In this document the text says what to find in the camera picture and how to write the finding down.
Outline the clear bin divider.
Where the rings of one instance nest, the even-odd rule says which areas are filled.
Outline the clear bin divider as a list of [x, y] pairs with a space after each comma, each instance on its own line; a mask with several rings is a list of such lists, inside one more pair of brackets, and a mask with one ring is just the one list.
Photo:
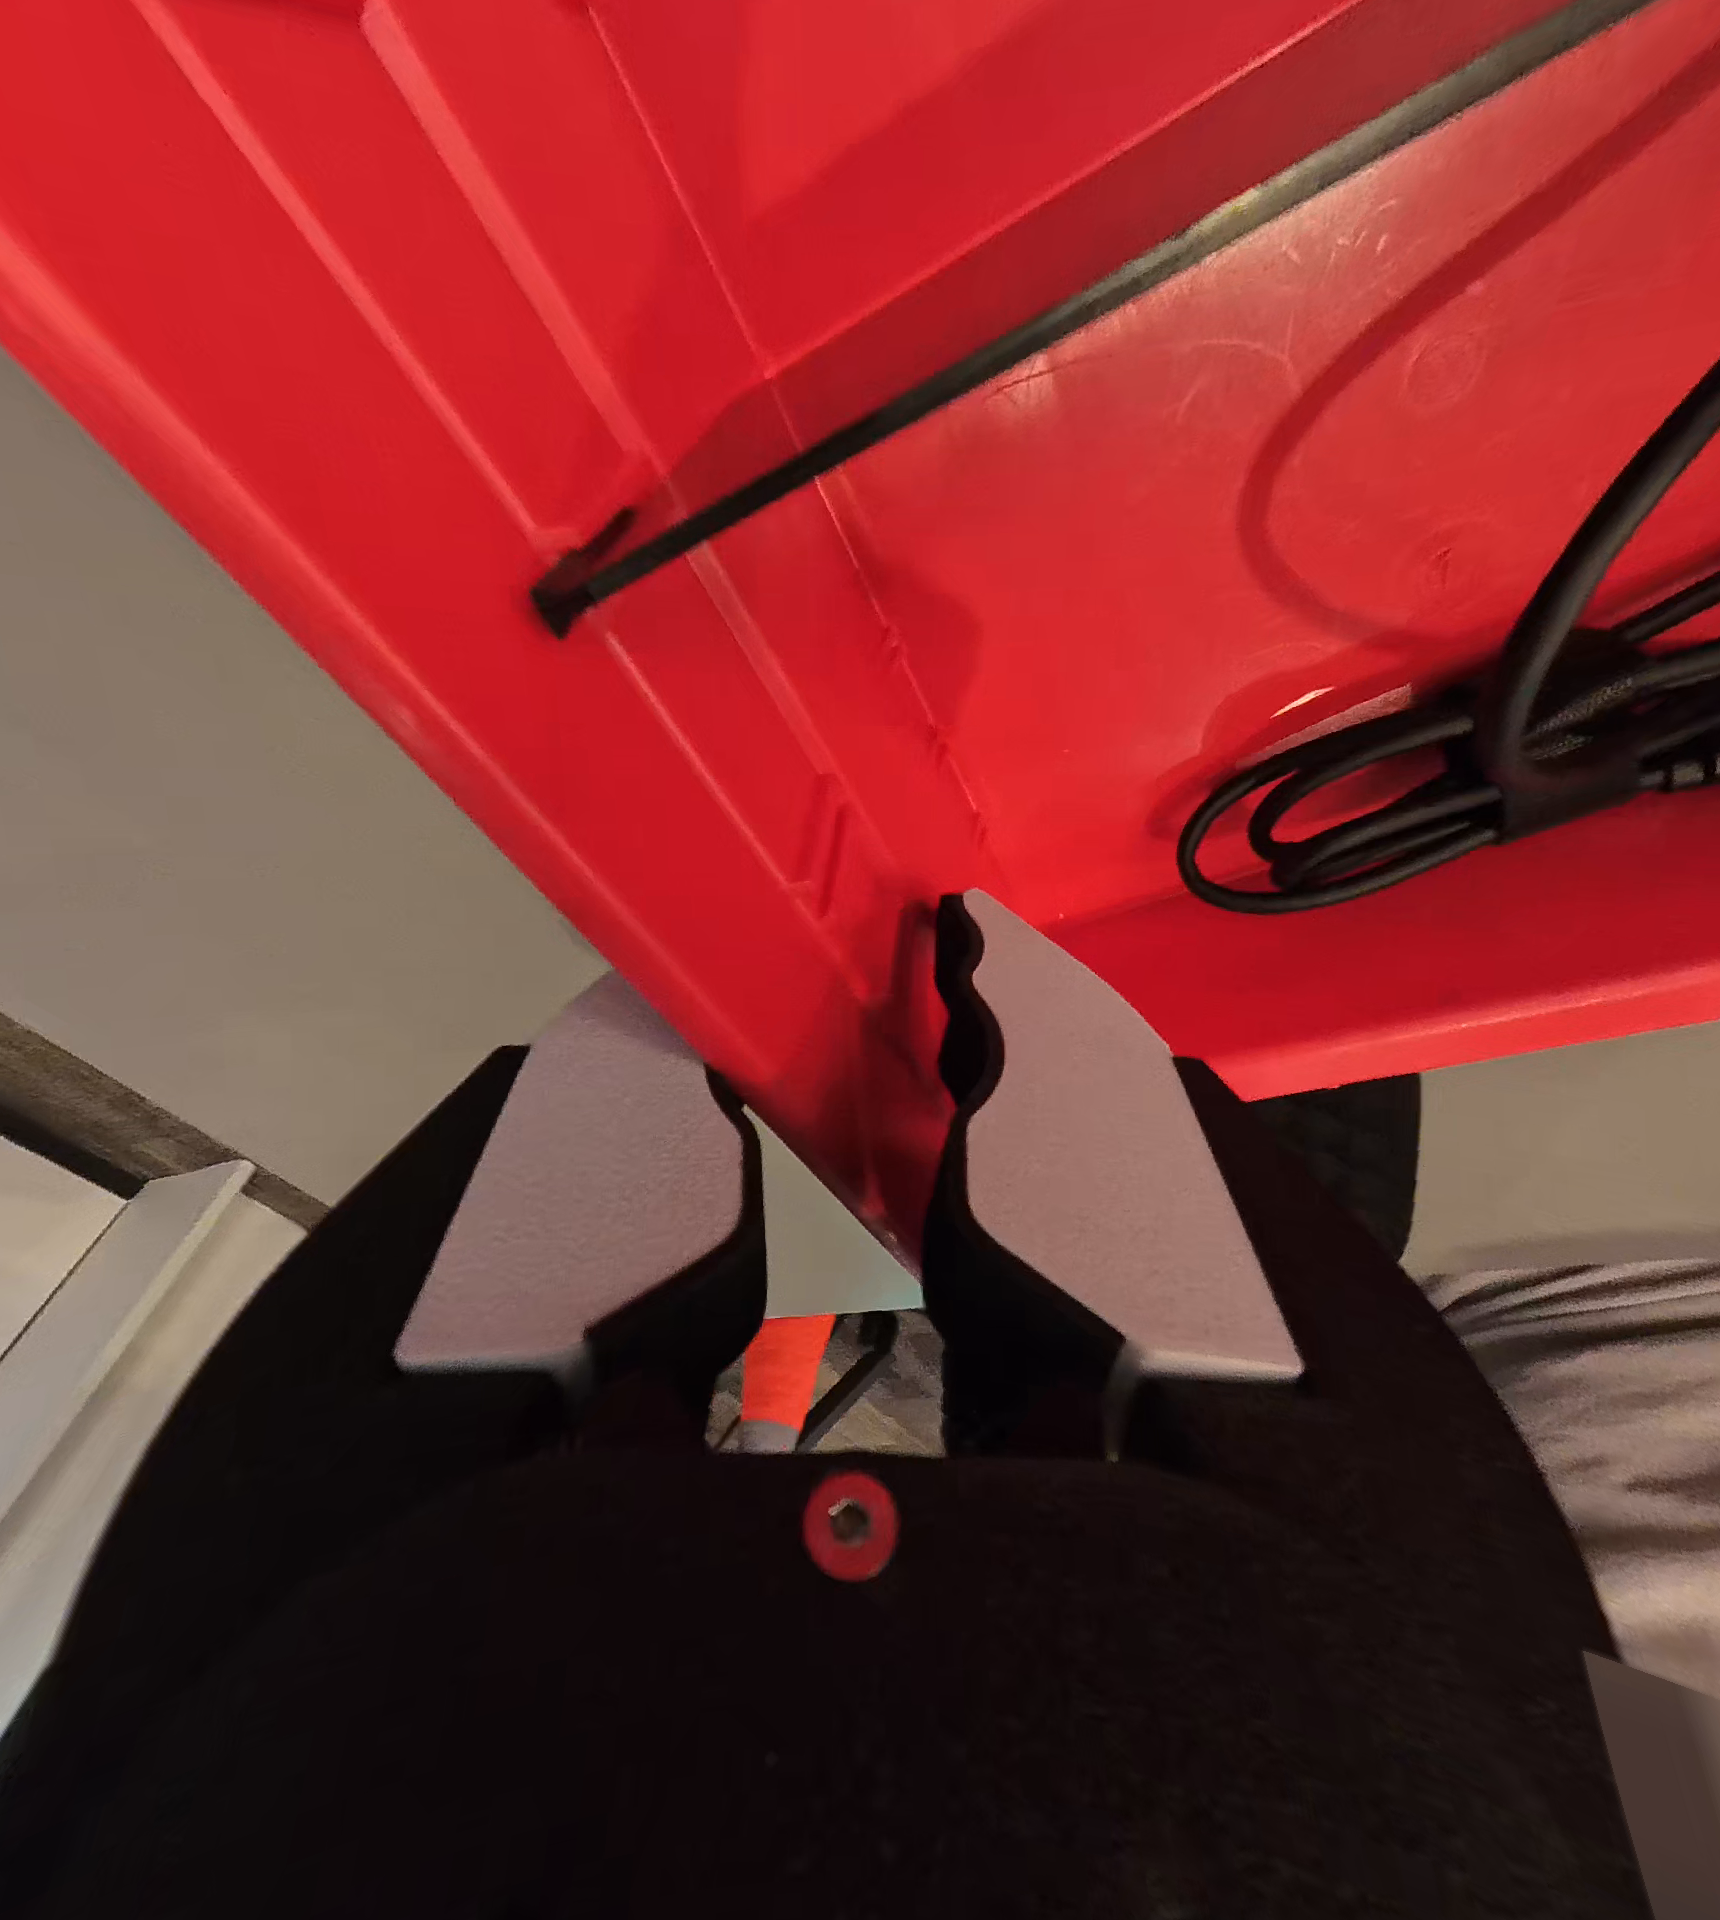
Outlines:
[[1357, 3], [1232, 73], [717, 415], [530, 589], [566, 636], [590, 609], [817, 486], [1644, 10]]

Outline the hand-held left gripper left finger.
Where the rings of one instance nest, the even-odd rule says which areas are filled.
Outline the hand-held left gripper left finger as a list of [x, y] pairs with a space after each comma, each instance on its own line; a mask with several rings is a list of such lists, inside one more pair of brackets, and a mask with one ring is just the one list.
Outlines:
[[752, 1122], [607, 971], [532, 1040], [393, 1355], [409, 1374], [588, 1375], [636, 1332], [720, 1370], [766, 1309]]

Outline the person's grey pants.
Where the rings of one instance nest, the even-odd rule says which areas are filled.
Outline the person's grey pants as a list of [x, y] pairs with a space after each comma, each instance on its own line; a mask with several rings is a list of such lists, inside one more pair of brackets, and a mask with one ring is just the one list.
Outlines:
[[1720, 1699], [1720, 1259], [1416, 1281], [1529, 1442], [1623, 1661]]

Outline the red plastic bin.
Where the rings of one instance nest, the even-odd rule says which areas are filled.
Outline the red plastic bin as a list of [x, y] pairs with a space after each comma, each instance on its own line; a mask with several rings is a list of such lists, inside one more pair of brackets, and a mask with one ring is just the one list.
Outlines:
[[1261, 923], [1232, 764], [1473, 676], [1720, 353], [1617, 26], [550, 631], [837, 337], [1359, 3], [0, 3], [0, 343], [915, 1237], [982, 885], [1247, 1095], [1720, 1019], [1720, 794]]

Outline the orange object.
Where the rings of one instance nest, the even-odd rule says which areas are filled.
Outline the orange object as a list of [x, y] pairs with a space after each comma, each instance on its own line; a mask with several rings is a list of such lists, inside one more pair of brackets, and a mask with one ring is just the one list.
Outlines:
[[765, 1320], [742, 1360], [734, 1452], [777, 1455], [800, 1447], [835, 1323], [831, 1312]]

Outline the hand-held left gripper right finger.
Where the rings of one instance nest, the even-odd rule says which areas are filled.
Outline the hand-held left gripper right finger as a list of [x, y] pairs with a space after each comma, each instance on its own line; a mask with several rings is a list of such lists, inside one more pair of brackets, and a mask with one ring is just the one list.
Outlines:
[[953, 1101], [922, 1226], [951, 1353], [1034, 1380], [1290, 1384], [1305, 1355], [1154, 1027], [993, 894], [936, 908]]

